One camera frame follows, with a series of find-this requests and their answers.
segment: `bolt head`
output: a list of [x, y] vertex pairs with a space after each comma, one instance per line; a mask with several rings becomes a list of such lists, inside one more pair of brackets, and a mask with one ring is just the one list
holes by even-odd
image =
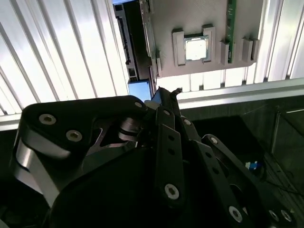
[[135, 102], [135, 105], [136, 105], [137, 107], [139, 107], [139, 108], [142, 108], [142, 107], [143, 107], [142, 104], [139, 103], [139, 102]]
[[166, 115], [170, 115], [170, 113], [167, 110], [163, 111]]
[[228, 210], [230, 215], [235, 221], [237, 221], [238, 223], [241, 223], [243, 221], [242, 214], [239, 212], [237, 208], [230, 206]]
[[82, 134], [76, 130], [70, 130], [66, 133], [66, 137], [69, 141], [79, 142], [82, 140]]
[[184, 122], [186, 123], [186, 125], [190, 126], [191, 125], [191, 122], [187, 119], [184, 119]]
[[178, 189], [173, 184], [166, 184], [165, 193], [171, 200], [177, 200], [180, 196]]
[[218, 144], [218, 141], [216, 140], [216, 138], [211, 137], [210, 140], [211, 140], [214, 144]]
[[51, 114], [42, 114], [39, 116], [39, 121], [45, 125], [53, 125], [56, 123], [56, 118]]

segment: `circuit board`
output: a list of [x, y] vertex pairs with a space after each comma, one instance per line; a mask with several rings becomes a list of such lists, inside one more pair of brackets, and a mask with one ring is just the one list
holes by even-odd
[[236, 18], [237, 0], [228, 0], [227, 4], [227, 24], [226, 24], [226, 42], [229, 44], [228, 63], [232, 63], [234, 25]]

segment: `metal bar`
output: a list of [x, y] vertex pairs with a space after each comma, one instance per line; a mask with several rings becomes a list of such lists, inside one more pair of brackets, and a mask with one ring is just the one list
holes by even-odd
[[51, 31], [49, 31], [47, 17], [44, 17], [36, 0], [17, 0], [20, 13], [23, 15], [28, 33], [32, 37], [32, 46], [36, 48], [36, 54], [41, 59], [40, 64], [49, 76], [49, 84], [53, 87], [60, 101], [74, 100], [75, 95], [72, 84], [63, 67], [64, 61], [60, 60], [59, 53], [53, 42]]
[[40, 68], [41, 68], [41, 70], [42, 70], [42, 72], [43, 72], [43, 74], [44, 74], [44, 76], [45, 76], [45, 78], [47, 80], [48, 86], [51, 89], [55, 100], [59, 101], [59, 97], [57, 95], [57, 92], [56, 92], [56, 90], [55, 90], [55, 88], [53, 86], [53, 83], [51, 81], [50, 76], [48, 75], [48, 71], [46, 69], [46, 66], [45, 66], [44, 62], [42, 61], [41, 55], [40, 55], [40, 53], [38, 51], [38, 48], [37, 48], [36, 43], [34, 41], [33, 35], [31, 34], [30, 29], [28, 27], [28, 23], [26, 22], [25, 17], [22, 15], [22, 13], [20, 11], [19, 5], [17, 4], [17, 0], [10, 0], [10, 2], [11, 2], [11, 5], [12, 5], [12, 7], [14, 8], [14, 10], [16, 12], [16, 15], [17, 15], [17, 18], [18, 18], [18, 20], [20, 22], [20, 25], [22, 26], [22, 28], [23, 28], [23, 30], [25, 32], [25, 35], [26, 35], [26, 37], [27, 37], [27, 39], [29, 41], [29, 45], [32, 47], [33, 54], [36, 56], [37, 61], [38, 61], [39, 65], [40, 65]]
[[204, 90], [217, 89], [221, 84], [221, 70], [204, 73]]
[[204, 73], [197, 73], [190, 75], [190, 90], [199, 91], [203, 86]]
[[9, 48], [11, 51], [14, 50], [14, 58], [19, 60], [19, 68], [24, 77], [27, 77], [28, 84], [30, 82], [33, 86], [34, 91], [32, 93], [37, 93], [37, 98], [41, 102], [55, 101], [53, 92], [12, 4], [10, 1], [3, 1], [1, 2], [1, 7], [5, 9], [0, 11], [0, 22], [3, 26], [1, 33], [5, 33], [7, 36], [7, 40], [5, 36], [3, 38], [6, 40], [6, 43], [10, 42], [11, 47]]
[[290, 78], [291, 78], [292, 69], [295, 64], [295, 57], [296, 57], [296, 54], [298, 53], [298, 49], [299, 49], [299, 44], [300, 44], [302, 31], [303, 31], [303, 25], [304, 25], [304, 7], [302, 9], [301, 20], [300, 20], [299, 27], [296, 32], [294, 48], [293, 48], [293, 52], [292, 52], [291, 59], [290, 59], [290, 64], [289, 64], [288, 71], [287, 71], [287, 75], [290, 76]]
[[7, 113], [8, 114], [21, 113], [21, 107], [19, 106], [14, 95], [10, 91], [10, 88], [3, 80], [1, 73], [0, 73], [0, 90], [4, 93], [5, 99], [7, 99], [7, 101], [8, 101], [6, 110], [12, 109], [11, 111], [7, 111]]
[[181, 93], [180, 109], [304, 95], [304, 78]]
[[304, 27], [304, 15], [303, 15], [303, 11], [302, 11], [301, 22], [300, 22], [299, 31], [298, 31], [298, 34], [297, 34], [297, 39], [296, 39], [297, 47], [295, 48], [294, 59], [291, 60], [292, 64], [290, 65], [290, 69], [288, 71], [289, 74], [290, 74], [290, 79], [304, 77], [303, 76], [303, 70], [304, 70], [304, 65], [303, 65], [303, 59], [304, 59], [303, 27]]
[[95, 97], [97, 96], [96, 88], [93, 83], [91, 71], [89, 70], [88, 67], [88, 62], [86, 59], [85, 51], [84, 51], [84, 45], [87, 40], [85, 40], [85, 36], [88, 34], [91, 34], [92, 30], [97, 31], [97, 27], [92, 29], [90, 27], [90, 22], [94, 22], [94, 15], [93, 11], [90, 12], [92, 9], [90, 2], [88, 1], [69, 1], [69, 0], [64, 0], [64, 5], [67, 10], [68, 17], [70, 19], [70, 23], [72, 26], [72, 29], [74, 31], [74, 35], [76, 38], [76, 41], [78, 43], [78, 47], [81, 53], [81, 56], [84, 60], [84, 64], [86, 67], [87, 74], [89, 76], [89, 80], [94, 92]]
[[113, 6], [109, 0], [92, 0], [91, 3], [116, 93], [128, 95], [129, 75], [124, 64], [126, 58]]
[[21, 114], [0, 116], [0, 131], [17, 129]]
[[247, 85], [253, 84], [253, 82], [255, 80], [256, 66], [257, 66], [257, 64], [254, 63], [247, 68], [247, 77], [246, 77], [246, 84]]
[[304, 0], [285, 0], [275, 37], [268, 81], [284, 80], [292, 57]]
[[268, 0], [266, 7], [265, 21], [261, 32], [261, 45], [256, 64], [255, 83], [264, 81], [267, 77], [268, 62], [270, 53], [272, 52], [274, 43], [273, 39], [276, 37], [276, 30], [278, 27], [278, 20], [282, 10], [283, 0]]
[[44, 0], [39, 3], [54, 30], [78, 98], [94, 98], [95, 94], [64, 2]]
[[10, 52], [3, 36], [0, 35], [0, 67], [4, 81], [11, 85], [11, 88], [20, 100], [21, 108], [36, 103], [36, 99], [22, 75], [15, 58]]
[[225, 77], [225, 87], [238, 86], [238, 85], [241, 86], [244, 75], [245, 75], [244, 67], [227, 69], [226, 77]]

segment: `corrugated metal panel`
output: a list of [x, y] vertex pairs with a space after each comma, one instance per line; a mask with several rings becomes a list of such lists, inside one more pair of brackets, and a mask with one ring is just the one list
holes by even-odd
[[109, 0], [1, 1], [0, 115], [37, 102], [127, 95], [125, 62]]
[[[261, 40], [261, 46], [259, 50], [258, 60], [256, 64], [244, 68], [235, 68], [228, 70], [219, 70], [213, 72], [202, 73], [203, 83], [200, 86], [200, 90], [214, 90], [211, 92], [213, 95], [221, 93], [225, 94], [225, 87], [242, 86], [242, 92], [237, 94], [235, 101], [246, 101], [250, 97], [246, 96], [247, 92], [251, 89], [250, 84], [258, 83], [254, 88], [257, 93], [263, 94], [262, 84], [271, 81], [294, 79], [304, 77], [304, 0], [265, 0], [263, 6], [263, 15], [261, 19], [261, 28], [259, 32], [259, 38]], [[174, 78], [171, 77], [171, 81], [166, 78], [167, 84], [170, 88], [174, 88]], [[192, 82], [196, 76], [191, 75], [191, 81], [189, 84], [196, 84]], [[158, 78], [157, 84], [164, 80]], [[284, 91], [286, 95], [300, 95], [303, 93], [301, 90], [297, 93], [291, 93], [289, 83], [277, 84], [279, 86], [275, 95], [267, 93], [265, 96], [258, 96], [260, 98], [267, 99], [268, 97], [275, 98], [276, 95], [283, 96]], [[185, 96], [179, 97], [193, 97], [202, 96], [202, 93], [197, 93], [197, 86], [194, 90], [191, 90]], [[184, 105], [184, 107], [195, 107], [191, 105]]]

